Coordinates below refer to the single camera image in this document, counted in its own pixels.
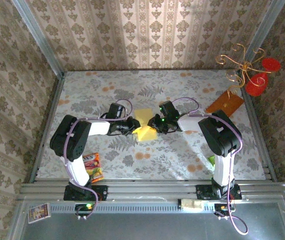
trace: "metal extrusion bar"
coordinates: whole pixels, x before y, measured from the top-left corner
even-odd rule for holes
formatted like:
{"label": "metal extrusion bar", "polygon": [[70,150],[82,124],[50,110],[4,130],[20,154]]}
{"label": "metal extrusion bar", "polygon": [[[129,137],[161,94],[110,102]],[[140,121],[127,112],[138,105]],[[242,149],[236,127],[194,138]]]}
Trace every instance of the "metal extrusion bar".
{"label": "metal extrusion bar", "polygon": [[26,23],[30,33],[35,39],[37,45],[40,47],[43,55],[46,57],[51,69],[56,74],[59,80],[64,77],[64,69],[60,62],[55,57],[55,52],[51,48],[46,36],[39,27],[37,20],[35,19],[32,11],[30,10],[27,1],[25,0],[12,0],[12,3],[18,10],[23,21]]}
{"label": "metal extrusion bar", "polygon": [[[18,206],[13,217],[9,239],[20,239],[23,225],[30,207],[50,203],[53,213],[73,214],[75,204],[80,201],[63,201],[64,189],[68,179],[40,179],[33,184],[23,184],[18,196]],[[211,184],[209,180],[103,180],[97,185],[108,186],[107,201],[99,203],[97,213],[138,213],[138,214],[187,214],[178,209],[178,199],[196,199],[196,185]],[[285,226],[285,184],[266,180],[239,180],[242,200],[239,204],[269,204],[279,206]],[[212,213],[214,203],[226,201],[207,201],[202,213]]]}
{"label": "metal extrusion bar", "polygon": [[[271,181],[237,181],[246,201],[264,200],[270,196],[285,196],[285,184]],[[63,201],[68,179],[40,180],[23,184],[18,201]],[[107,202],[176,203],[177,199],[196,199],[196,185],[210,185],[209,180],[103,180],[96,185],[108,186]]]}
{"label": "metal extrusion bar", "polygon": [[245,59],[251,62],[254,57],[255,53],[253,50],[257,50],[263,44],[267,34],[269,33],[270,29],[272,28],[278,14],[282,10],[285,4],[285,0],[273,0],[263,17],[256,33],[253,36],[253,39],[247,49]]}
{"label": "metal extrusion bar", "polygon": [[256,112],[254,109],[252,99],[243,87],[241,88],[241,95],[244,99],[244,103],[245,103],[245,106],[247,109],[249,121],[251,124],[251,129],[252,129],[253,137],[256,141],[258,153],[259,153],[262,161],[264,161],[268,165],[269,174],[271,176],[271,179],[274,182],[277,182],[277,177],[276,177],[276,173],[275,173],[275,170],[273,167],[273,163],[272,163],[272,160],[269,156],[269,153],[268,153],[268,150],[266,147],[266,143],[265,143],[263,133],[262,133],[262,130],[261,130],[259,122],[258,122],[258,118],[257,118]]}
{"label": "metal extrusion bar", "polygon": [[65,79],[62,78],[56,86],[55,94],[54,94],[53,100],[51,102],[49,114],[47,117],[47,122],[46,122],[46,125],[45,125],[44,130],[43,130],[43,134],[41,137],[40,146],[38,148],[37,155],[35,158],[35,162],[33,164],[32,171],[30,174],[29,183],[33,183],[35,181],[36,176],[37,176],[37,172],[38,172],[38,168],[42,162],[42,157],[44,155],[44,150],[45,150],[45,143],[47,141],[48,134],[50,132],[50,128],[52,126],[52,123],[53,123],[53,120],[55,117],[56,108],[58,106],[58,101],[59,101],[59,98],[61,96],[64,83],[65,83]]}

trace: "gold wire stem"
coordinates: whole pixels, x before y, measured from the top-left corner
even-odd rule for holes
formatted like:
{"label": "gold wire stem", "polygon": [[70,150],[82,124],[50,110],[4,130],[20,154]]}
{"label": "gold wire stem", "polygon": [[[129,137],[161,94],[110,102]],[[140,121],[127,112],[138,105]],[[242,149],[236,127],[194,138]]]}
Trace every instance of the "gold wire stem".
{"label": "gold wire stem", "polygon": [[263,50],[262,48],[258,48],[257,51],[255,50],[252,50],[255,54],[259,54],[259,53],[262,53],[261,57],[259,57],[258,59],[256,59],[255,61],[252,62],[252,64],[258,62],[260,59],[264,58],[266,56],[266,52],[265,50]]}
{"label": "gold wire stem", "polygon": [[241,65],[241,66],[242,66],[241,63],[236,62],[235,60],[231,59],[229,56],[227,56],[227,55],[225,55],[225,54],[221,54],[221,55],[216,56],[216,62],[217,62],[218,64],[221,64],[221,65],[225,64],[225,63],[226,63],[226,60],[223,59],[223,57],[229,59],[229,60],[232,61],[234,64],[238,64],[238,65]]}
{"label": "gold wire stem", "polygon": [[245,56],[246,56],[246,47],[240,43],[236,43],[234,45],[232,45],[231,49],[235,52],[239,51],[240,49],[243,49],[243,63],[241,62],[237,62],[235,60],[233,60],[231,57],[225,55],[225,54],[221,54],[221,55],[218,55],[215,60],[218,64],[221,64],[221,65],[224,65],[227,61],[226,59],[230,60],[231,62],[233,62],[234,64],[237,64],[238,65],[238,69],[235,69],[234,71],[236,72],[237,70],[240,70],[241,71],[241,77],[237,74],[229,74],[228,71],[226,71],[226,77],[232,81],[232,82],[238,82],[238,85],[231,85],[230,87],[228,87],[227,89],[227,93],[228,93],[228,98],[230,99],[230,93],[232,94],[236,94],[237,91],[234,89],[234,88],[242,88],[245,83],[246,83],[246,76],[248,78],[248,80],[255,86],[257,87],[261,87],[263,85],[266,84],[266,80],[262,77],[259,77],[260,79],[263,79],[263,84],[256,84],[254,83],[251,78],[249,77],[249,74],[248,74],[248,70],[251,70],[251,71],[255,71],[255,72],[259,72],[259,73],[266,73],[266,74],[271,74],[272,72],[271,71],[263,71],[263,70],[258,70],[258,69],[255,69],[253,68],[253,64],[258,62],[259,60],[261,60],[262,58],[264,58],[266,56],[266,52],[265,50],[263,50],[262,48],[258,48],[258,50],[252,50],[256,55],[260,55],[261,56],[254,60],[253,62],[249,62],[249,61],[245,61]]}
{"label": "gold wire stem", "polygon": [[246,75],[247,75],[247,78],[249,79],[249,82],[251,82],[253,85],[255,85],[255,86],[257,86],[257,87],[261,87],[261,86],[265,85],[265,83],[266,83],[266,80],[260,76],[259,79],[262,79],[262,80],[263,80],[263,84],[258,85],[258,84],[254,83],[254,82],[251,80],[251,78],[249,77],[249,75],[248,75],[247,72],[246,72]]}
{"label": "gold wire stem", "polygon": [[254,69],[251,67],[248,67],[248,69],[252,70],[252,71],[260,72],[260,73],[266,73],[266,74],[272,74],[273,73],[272,71],[263,71],[263,70],[258,70],[258,69]]}
{"label": "gold wire stem", "polygon": [[239,49],[239,46],[241,46],[242,49],[243,49],[243,62],[245,63],[245,55],[246,55],[246,48],[245,48],[245,46],[240,44],[240,43],[236,43],[236,44],[232,45],[231,49],[234,50],[235,52],[237,52],[238,49]]}

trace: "card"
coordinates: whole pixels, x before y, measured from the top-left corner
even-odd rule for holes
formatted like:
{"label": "card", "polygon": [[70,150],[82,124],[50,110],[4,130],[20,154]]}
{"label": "card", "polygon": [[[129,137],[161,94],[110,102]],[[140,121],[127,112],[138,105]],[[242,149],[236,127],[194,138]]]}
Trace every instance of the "card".
{"label": "card", "polygon": [[32,207],[28,210],[28,223],[34,222],[51,217],[51,207],[49,203]]}
{"label": "card", "polygon": [[219,109],[223,110],[224,113],[230,117],[242,104],[244,100],[230,93],[230,98],[228,97],[228,92],[225,91],[216,101],[213,102],[209,107],[207,107],[206,112],[211,114]]}

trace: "snack bag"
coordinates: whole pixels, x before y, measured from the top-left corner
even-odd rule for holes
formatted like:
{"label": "snack bag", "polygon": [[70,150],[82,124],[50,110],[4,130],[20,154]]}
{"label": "snack bag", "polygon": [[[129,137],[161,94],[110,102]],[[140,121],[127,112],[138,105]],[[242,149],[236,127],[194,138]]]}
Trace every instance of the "snack bag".
{"label": "snack bag", "polygon": [[91,182],[95,183],[104,179],[102,167],[99,162],[98,152],[82,156],[84,167],[90,176]]}

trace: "floral tablecloth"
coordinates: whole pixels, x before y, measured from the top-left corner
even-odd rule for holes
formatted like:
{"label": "floral tablecloth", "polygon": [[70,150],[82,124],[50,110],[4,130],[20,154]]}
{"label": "floral tablecloth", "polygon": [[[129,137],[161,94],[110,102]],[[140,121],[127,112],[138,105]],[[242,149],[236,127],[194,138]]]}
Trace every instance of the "floral tablecloth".
{"label": "floral tablecloth", "polygon": [[[129,99],[135,109],[151,108],[159,113],[159,103],[192,97],[204,113],[232,85],[224,70],[141,70],[68,72],[51,126],[38,178],[67,178],[62,161],[49,147],[66,114],[98,117],[111,103]],[[195,109],[195,103],[175,103],[180,113]],[[241,180],[264,180],[248,114],[243,104],[231,116],[242,133],[243,149],[235,156],[234,175]],[[158,134],[156,140],[137,141],[129,136],[96,135],[88,138],[84,154],[99,153],[105,178],[113,179],[210,179],[214,167],[207,160],[213,153],[201,132]]]}

